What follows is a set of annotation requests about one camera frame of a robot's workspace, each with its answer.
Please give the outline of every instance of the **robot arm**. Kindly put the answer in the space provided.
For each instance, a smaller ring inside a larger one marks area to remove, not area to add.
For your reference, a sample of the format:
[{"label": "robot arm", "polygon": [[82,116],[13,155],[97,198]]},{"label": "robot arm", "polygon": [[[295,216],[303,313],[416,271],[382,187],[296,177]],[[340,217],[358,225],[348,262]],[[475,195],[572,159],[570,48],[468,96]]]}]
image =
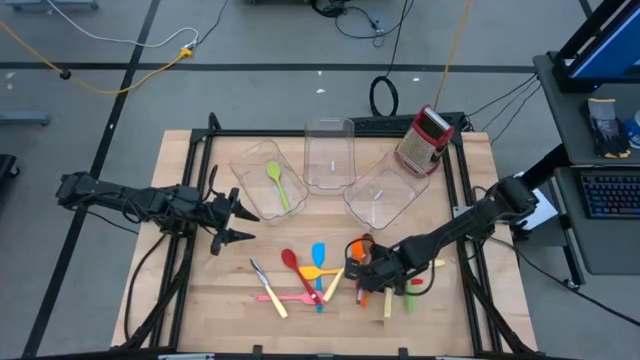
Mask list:
[{"label": "robot arm", "polygon": [[252,234],[228,228],[231,215],[249,221],[260,219],[242,206],[237,188],[232,188],[228,197],[223,193],[212,193],[213,201],[205,202],[197,189],[188,186],[135,189],[78,172],[62,177],[56,197],[58,204],[67,209],[99,205],[122,211],[134,223],[153,221],[165,234],[186,235],[190,229],[187,224],[213,228],[216,234],[211,254],[218,255],[222,244],[255,238]]},{"label": "robot arm", "polygon": [[373,244],[366,265],[347,259],[345,276],[367,291],[390,287],[396,295],[405,295],[407,281],[427,270],[441,248],[461,239],[486,239],[496,222],[523,219],[533,213],[537,202],[522,180],[505,178],[473,207],[435,231],[409,236],[391,247]]}]

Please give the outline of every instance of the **computer monitor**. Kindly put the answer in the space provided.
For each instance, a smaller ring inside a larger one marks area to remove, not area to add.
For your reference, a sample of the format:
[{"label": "computer monitor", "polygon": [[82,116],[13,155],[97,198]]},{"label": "computer monitor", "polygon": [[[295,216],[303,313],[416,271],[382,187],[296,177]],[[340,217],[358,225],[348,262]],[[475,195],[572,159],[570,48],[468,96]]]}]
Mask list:
[{"label": "computer monitor", "polygon": [[640,83],[640,2],[605,0],[553,59],[564,92]]}]

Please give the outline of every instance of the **wooden tabletop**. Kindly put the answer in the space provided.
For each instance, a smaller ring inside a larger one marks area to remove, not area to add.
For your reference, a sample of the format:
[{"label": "wooden tabletop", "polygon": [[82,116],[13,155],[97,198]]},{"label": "wooden tabletop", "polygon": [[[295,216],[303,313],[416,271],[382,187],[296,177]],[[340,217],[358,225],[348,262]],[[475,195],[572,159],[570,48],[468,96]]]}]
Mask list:
[{"label": "wooden tabletop", "polygon": [[[152,186],[180,183],[190,131],[165,132]],[[464,133],[464,148],[472,186],[489,187],[497,181],[488,137],[483,133]],[[239,183],[229,161],[253,145],[267,140],[257,137],[216,137],[211,163],[219,165],[215,189],[228,192]],[[302,176],[304,138],[273,138],[292,168]],[[399,139],[356,139],[356,173],[360,176],[393,149]],[[451,147],[458,198],[463,199],[455,150]],[[240,193],[243,204],[256,213],[249,199]],[[428,233],[451,220],[443,167],[431,176],[429,187],[385,230],[374,234],[377,242],[391,245],[408,235]],[[344,265],[344,247],[359,237],[363,229],[345,212],[341,196],[310,195],[301,213],[279,226],[265,222],[234,221],[237,230],[257,236],[223,247],[217,257],[209,253],[212,236],[200,230],[196,240],[189,291],[180,334],[179,351],[249,353],[261,344],[265,353],[338,353],[361,355],[397,354],[399,347],[411,355],[472,355],[471,338],[462,292],[462,280],[455,246],[440,252],[446,265],[436,270],[433,289],[416,298],[416,310],[406,312],[404,299],[394,297],[391,318],[383,317],[384,295],[373,294],[366,309],[355,304],[354,282],[342,279],[333,299],[322,314],[315,306],[285,302],[289,313],[281,319],[271,303],[254,301],[266,291],[249,263],[249,257],[262,266],[276,294],[301,294],[302,284],[294,272],[284,266],[280,253],[290,248],[300,265],[313,265],[311,247],[326,244],[323,268]],[[497,238],[511,242],[506,228],[499,227]],[[133,256],[131,272],[142,256],[160,237],[153,224],[143,224]],[[158,297],[158,289],[168,240],[149,257],[135,283],[131,306],[131,329],[147,316]],[[516,256],[511,249],[492,242],[485,247],[493,299],[514,331],[525,344],[536,348],[529,311]],[[426,281],[429,273],[421,275]],[[325,276],[326,286],[333,276]],[[113,344],[124,342],[124,300],[113,336]],[[173,306],[166,312],[163,340],[167,343],[168,324]],[[484,311],[478,305],[483,347],[490,349]]]}]

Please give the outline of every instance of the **green spoon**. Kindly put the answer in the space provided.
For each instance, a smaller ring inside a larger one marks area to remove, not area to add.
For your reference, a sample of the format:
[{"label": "green spoon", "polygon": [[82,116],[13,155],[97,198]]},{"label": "green spoon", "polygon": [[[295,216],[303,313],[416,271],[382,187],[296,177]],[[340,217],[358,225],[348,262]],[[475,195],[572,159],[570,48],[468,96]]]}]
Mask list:
[{"label": "green spoon", "polygon": [[282,200],[282,206],[284,207],[284,211],[291,211],[291,207],[289,206],[289,200],[287,200],[287,195],[282,190],[282,185],[280,184],[280,165],[277,162],[271,161],[267,163],[267,175],[273,181],[275,181],[276,186],[278,187],[278,192],[280,193],[280,200]]}]

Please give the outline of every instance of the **blue spatula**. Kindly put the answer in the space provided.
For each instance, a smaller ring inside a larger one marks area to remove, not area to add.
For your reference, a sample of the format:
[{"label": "blue spatula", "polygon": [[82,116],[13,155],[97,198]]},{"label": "blue spatula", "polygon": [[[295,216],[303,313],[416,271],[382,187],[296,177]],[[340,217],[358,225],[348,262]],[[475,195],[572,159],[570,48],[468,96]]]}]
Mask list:
[{"label": "blue spatula", "polygon": [[[311,248],[311,257],[318,268],[322,268],[324,262],[324,243],[315,243]],[[318,276],[316,280],[316,290],[322,291],[322,276]],[[316,305],[316,310],[322,312],[322,305]]]}]

